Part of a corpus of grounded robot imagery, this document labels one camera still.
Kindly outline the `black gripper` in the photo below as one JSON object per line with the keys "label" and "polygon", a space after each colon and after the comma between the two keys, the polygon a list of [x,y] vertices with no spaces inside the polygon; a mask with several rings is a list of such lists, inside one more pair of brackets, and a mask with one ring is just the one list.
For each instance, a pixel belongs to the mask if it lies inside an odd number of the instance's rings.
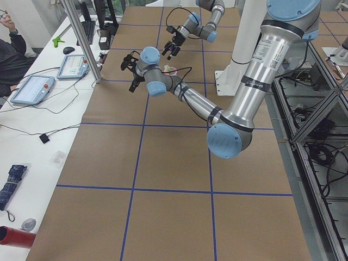
{"label": "black gripper", "polygon": [[133,81],[129,87],[129,91],[134,93],[140,83],[144,82],[144,77],[142,76],[142,72],[139,71],[136,67],[133,68]]}
{"label": "black gripper", "polygon": [[181,34],[180,32],[175,32],[172,37],[172,41],[168,41],[165,44],[161,54],[165,55],[167,52],[170,52],[170,54],[167,57],[167,60],[171,60],[171,58],[175,57],[181,50],[180,47],[182,44],[184,44],[185,41],[186,37],[183,34]]}

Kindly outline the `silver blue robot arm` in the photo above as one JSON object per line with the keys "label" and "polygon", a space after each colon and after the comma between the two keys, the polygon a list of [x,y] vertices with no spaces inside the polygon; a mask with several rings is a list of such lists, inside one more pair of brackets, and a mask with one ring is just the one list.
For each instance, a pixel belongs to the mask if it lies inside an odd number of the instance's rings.
{"label": "silver blue robot arm", "polygon": [[221,95],[231,95],[228,109],[221,109],[184,80],[159,66],[160,52],[145,47],[138,58],[127,55],[122,70],[130,70],[130,91],[145,82],[151,96],[166,92],[186,103],[210,123],[207,144],[220,158],[232,158],[252,140],[253,119],[281,66],[288,49],[315,39],[319,31],[320,1],[246,1],[231,63],[215,75]]}
{"label": "silver blue robot arm", "polygon": [[200,16],[193,12],[189,11],[189,16],[187,20],[177,27],[169,25],[167,19],[173,11],[180,9],[181,7],[174,8],[167,16],[165,24],[166,31],[173,35],[172,39],[168,41],[162,51],[162,55],[165,55],[167,52],[170,52],[167,60],[170,60],[172,57],[175,57],[181,50],[182,44],[186,41],[190,35],[196,36],[197,39],[203,39],[208,42],[214,42],[217,37],[217,27],[218,24],[225,13],[225,4],[221,0],[215,1],[196,1],[196,5],[200,8],[208,10],[211,12],[209,21],[205,25],[201,25]]}

